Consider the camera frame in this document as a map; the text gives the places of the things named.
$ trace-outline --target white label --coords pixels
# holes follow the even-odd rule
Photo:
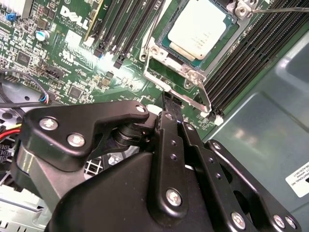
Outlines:
[[[82,37],[71,30],[68,31],[66,39],[65,39],[65,41],[68,42],[68,44],[73,47],[79,46],[81,40],[82,40]]]
[[[309,193],[309,162],[289,175],[285,181],[298,197]]]

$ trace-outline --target cable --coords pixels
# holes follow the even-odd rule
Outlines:
[[[14,125],[12,127],[7,128],[6,130],[9,131],[9,130],[13,130],[13,129],[16,129],[16,128],[20,129],[20,127],[21,127],[21,124],[16,124],[16,125]]]
[[[294,8],[277,8],[277,9],[265,9],[265,10],[251,10],[255,14],[263,13],[279,13],[279,12],[303,12],[309,13],[309,8],[304,7],[294,7]]]
[[[52,105],[45,104],[43,102],[20,102],[20,103],[0,103],[0,108],[23,108],[23,107],[48,107]]]
[[[19,133],[20,129],[16,129],[16,130],[7,130],[4,133],[0,134],[0,141],[3,140],[4,138],[12,135],[12,134],[16,134]]]
[[[42,91],[42,93],[46,96],[46,99],[47,99],[46,103],[48,103],[49,96],[48,96],[47,91],[43,88],[43,86],[36,79],[34,79],[29,74],[24,73],[24,72],[19,71],[19,70],[15,70],[15,69],[2,69],[2,70],[0,70],[0,73],[18,73],[18,74],[28,78],[30,81],[34,82],[39,87],[39,89]]]

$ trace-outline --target electronic component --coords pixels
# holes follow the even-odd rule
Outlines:
[[[48,21],[45,19],[41,19],[39,18],[38,22],[37,22],[37,27],[41,28],[41,29],[47,29],[48,27]]]
[[[48,18],[51,19],[51,20],[54,20],[55,15],[56,15],[56,11],[50,10],[49,13],[48,13]]]
[[[64,72],[61,69],[52,65],[48,65],[45,69],[45,72],[48,76],[57,80],[61,80],[64,77]]]
[[[17,63],[27,67],[30,63],[30,60],[31,60],[30,56],[28,56],[27,54],[25,54],[21,51],[18,52],[18,55],[17,55],[17,58],[16,58]]]
[[[69,96],[75,99],[79,99],[81,96],[82,91],[74,86],[71,87],[71,90],[69,92]]]
[[[28,18],[31,12],[33,0],[0,0],[0,6],[15,13],[21,18]]]
[[[35,38],[40,42],[47,41],[49,37],[49,32],[46,30],[37,31],[35,33]]]
[[[168,33],[169,47],[190,61],[203,60],[225,32],[225,18],[210,1],[190,0]]]
[[[87,41],[91,30],[94,28],[94,24],[96,23],[98,13],[100,11],[100,8],[101,8],[103,2],[104,2],[104,0],[99,0],[99,3],[97,3],[96,1],[93,2],[93,5],[92,5],[93,10],[90,12],[90,15],[89,15],[91,22],[90,22],[90,25],[88,27],[87,33],[84,37],[84,41]]]
[[[49,14],[49,8],[48,7],[44,7],[43,15],[44,16],[48,16],[48,14]]]
[[[14,22],[15,20],[17,20],[17,16],[15,13],[6,14],[5,19],[10,22]]]

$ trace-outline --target screw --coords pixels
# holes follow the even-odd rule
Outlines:
[[[283,229],[285,228],[284,221],[281,219],[281,217],[279,217],[278,215],[274,215],[274,220],[279,227],[281,227]]]
[[[173,206],[179,206],[182,203],[182,199],[179,193],[177,193],[175,190],[172,189],[168,189],[166,191],[166,198],[168,202]]]
[[[240,228],[241,230],[244,230],[246,228],[246,223],[243,220],[242,216],[237,213],[237,212],[233,212],[231,214],[231,217],[233,219],[233,222],[235,223],[235,225]]]
[[[68,143],[74,147],[82,147],[85,145],[85,139],[79,134],[70,134],[68,136]]]
[[[220,150],[220,149],[221,149],[220,145],[219,145],[219,144],[217,144],[216,142],[214,142],[214,143],[212,143],[212,144],[214,145],[214,147],[215,147],[216,149],[218,149],[218,150]]]
[[[145,113],[145,112],[146,112],[146,110],[144,109],[144,107],[142,107],[142,106],[140,106],[140,105],[137,105],[137,106],[136,106],[136,109],[137,109],[138,111],[140,111],[141,113]]]
[[[173,116],[171,114],[165,114],[165,117],[167,117],[169,120],[173,120]]]
[[[244,17],[247,14],[247,8],[244,6],[240,6],[236,8],[235,13],[238,17]]]
[[[51,118],[44,118],[39,122],[40,127],[47,131],[53,131],[57,129],[58,123]]]
[[[190,124],[187,124],[187,128],[191,131],[194,131],[194,128]]]
[[[296,225],[293,222],[293,220],[290,217],[285,217],[285,220],[289,223],[289,225],[293,228],[296,229]]]
[[[155,55],[158,55],[158,54],[159,54],[159,49],[158,49],[157,47],[155,47],[155,46],[153,46],[153,47],[150,49],[150,51],[151,51],[153,54],[155,54]]]

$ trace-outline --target chip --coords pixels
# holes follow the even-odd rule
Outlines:
[[[69,92],[69,96],[75,99],[79,99],[79,97],[81,96],[82,91],[74,86],[72,86],[70,92]]]
[[[44,16],[48,16],[48,14],[49,14],[49,8],[44,7],[43,15],[44,15]]]
[[[48,13],[48,18],[53,20],[55,18],[55,15],[56,15],[56,11],[50,10]]]
[[[110,83],[111,83],[111,80],[110,79],[107,79],[107,78],[104,78],[102,81],[101,81],[102,85],[104,86],[109,86]]]
[[[16,62],[23,65],[23,66],[28,66],[30,63],[31,57],[28,56],[27,54],[19,51],[17,58],[16,58]]]
[[[112,72],[107,72],[106,77],[108,77],[109,79],[112,79],[114,77],[114,74]]]
[[[92,4],[92,8],[96,10],[98,8],[98,2],[94,1]]]
[[[39,19],[38,20],[38,23],[37,23],[37,26],[41,29],[47,29],[47,26],[48,26],[48,22],[43,20],[43,19]]]

